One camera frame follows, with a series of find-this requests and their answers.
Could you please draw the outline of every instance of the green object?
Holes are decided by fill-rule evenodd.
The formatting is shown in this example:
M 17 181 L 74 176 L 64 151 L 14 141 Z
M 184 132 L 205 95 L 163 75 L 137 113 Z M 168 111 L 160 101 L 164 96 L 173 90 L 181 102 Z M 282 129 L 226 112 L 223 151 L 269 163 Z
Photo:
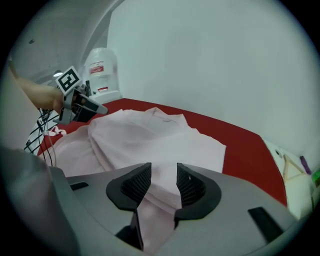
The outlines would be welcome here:
M 320 169 L 312 174 L 312 180 L 315 183 L 315 187 L 318 187 L 320 185 Z

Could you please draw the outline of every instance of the white cable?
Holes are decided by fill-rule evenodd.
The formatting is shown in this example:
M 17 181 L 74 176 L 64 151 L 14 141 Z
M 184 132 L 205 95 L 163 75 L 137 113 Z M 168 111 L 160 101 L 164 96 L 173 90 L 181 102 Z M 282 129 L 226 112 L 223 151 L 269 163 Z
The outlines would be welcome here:
M 48 134 L 48 139 L 50 141 L 50 144 L 51 144 L 51 148 L 53 150 L 53 155 L 54 155 L 54 167 L 57 167 L 57 157 L 56 157 L 56 152 L 55 152 L 55 148 L 54 148 L 54 145 L 52 144 L 52 141 L 51 141 L 51 138 L 50 138 L 50 135 L 49 135 L 49 129 L 48 129 L 48 121 L 46 121 L 46 133 Z

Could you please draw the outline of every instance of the purple object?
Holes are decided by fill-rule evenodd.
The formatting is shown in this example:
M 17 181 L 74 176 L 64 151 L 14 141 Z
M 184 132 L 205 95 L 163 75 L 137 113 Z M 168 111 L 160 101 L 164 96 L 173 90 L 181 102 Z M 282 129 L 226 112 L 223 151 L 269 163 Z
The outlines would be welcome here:
M 311 170 L 307 164 L 307 161 L 305 159 L 305 157 L 302 155 L 300 156 L 300 161 L 301 161 L 301 164 L 303 165 L 304 169 L 305 169 L 305 172 L 309 175 L 311 175 Z

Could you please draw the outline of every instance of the red tablecloth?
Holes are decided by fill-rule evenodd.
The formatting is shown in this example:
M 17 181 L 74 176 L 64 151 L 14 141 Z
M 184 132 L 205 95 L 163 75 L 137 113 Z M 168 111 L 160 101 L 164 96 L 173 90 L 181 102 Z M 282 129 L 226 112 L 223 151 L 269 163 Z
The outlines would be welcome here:
M 109 109 L 110 114 L 121 109 L 146 111 L 154 107 L 158 107 L 168 115 L 183 114 L 190 127 L 196 128 L 200 133 L 226 145 L 224 174 L 255 184 L 287 206 L 286 190 L 282 176 L 271 153 L 259 135 L 205 115 L 139 100 L 123 98 L 109 102 L 105 106 Z M 96 114 L 92 119 L 101 116 L 101 114 Z M 89 123 L 90 121 L 87 123 L 72 122 L 68 125 L 59 124 L 58 127 L 69 134 Z M 54 144 L 61 137 L 61 135 L 51 137 L 52 143 Z M 50 145 L 47 136 L 45 140 L 46 144 Z

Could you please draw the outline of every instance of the light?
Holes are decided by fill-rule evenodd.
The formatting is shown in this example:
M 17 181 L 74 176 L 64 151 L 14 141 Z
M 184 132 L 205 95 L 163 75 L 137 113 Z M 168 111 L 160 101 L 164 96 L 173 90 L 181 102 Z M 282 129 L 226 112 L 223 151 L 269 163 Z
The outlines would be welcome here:
M 59 77 L 59 76 L 61 76 L 63 73 L 61 72 L 61 70 L 57 70 L 56 72 L 54 72 L 54 77 L 56 78 L 56 77 Z

